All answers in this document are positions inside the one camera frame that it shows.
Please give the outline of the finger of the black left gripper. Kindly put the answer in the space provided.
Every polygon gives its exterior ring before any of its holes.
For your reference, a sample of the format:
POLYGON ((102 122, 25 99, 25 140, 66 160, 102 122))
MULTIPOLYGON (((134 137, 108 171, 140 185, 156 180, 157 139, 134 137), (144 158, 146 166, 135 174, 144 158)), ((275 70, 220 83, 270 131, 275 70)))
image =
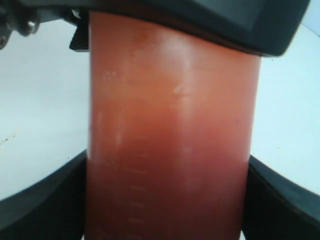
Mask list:
POLYGON ((308 0, 90 0, 89 8, 145 18, 229 48, 281 56, 308 0))
POLYGON ((69 44, 69 49, 74 52, 89 51, 89 27, 88 24, 78 25, 69 44))

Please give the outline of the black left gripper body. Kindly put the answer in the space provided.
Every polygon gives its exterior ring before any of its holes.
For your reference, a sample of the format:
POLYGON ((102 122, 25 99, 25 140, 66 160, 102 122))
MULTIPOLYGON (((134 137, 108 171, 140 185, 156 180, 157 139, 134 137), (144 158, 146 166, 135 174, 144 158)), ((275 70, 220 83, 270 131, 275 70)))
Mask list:
POLYGON ((25 6, 17 0, 0 2, 0 48, 4 49, 11 34, 17 32, 23 37, 35 34, 41 23, 64 20, 74 26, 81 19, 80 11, 75 9, 25 6))

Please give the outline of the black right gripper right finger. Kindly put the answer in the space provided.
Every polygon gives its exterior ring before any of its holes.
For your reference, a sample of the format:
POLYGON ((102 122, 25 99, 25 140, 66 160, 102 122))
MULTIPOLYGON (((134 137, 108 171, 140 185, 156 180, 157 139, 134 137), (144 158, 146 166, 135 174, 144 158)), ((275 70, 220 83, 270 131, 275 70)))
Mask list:
POLYGON ((247 240, 318 240, 320 197, 251 156, 242 232, 247 240))

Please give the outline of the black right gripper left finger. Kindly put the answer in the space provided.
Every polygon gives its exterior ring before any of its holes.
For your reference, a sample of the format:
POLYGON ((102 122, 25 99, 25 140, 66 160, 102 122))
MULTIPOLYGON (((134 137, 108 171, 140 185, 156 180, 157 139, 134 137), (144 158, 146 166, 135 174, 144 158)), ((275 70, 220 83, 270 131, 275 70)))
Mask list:
POLYGON ((85 232, 87 153, 0 202, 2 240, 80 240, 85 232))

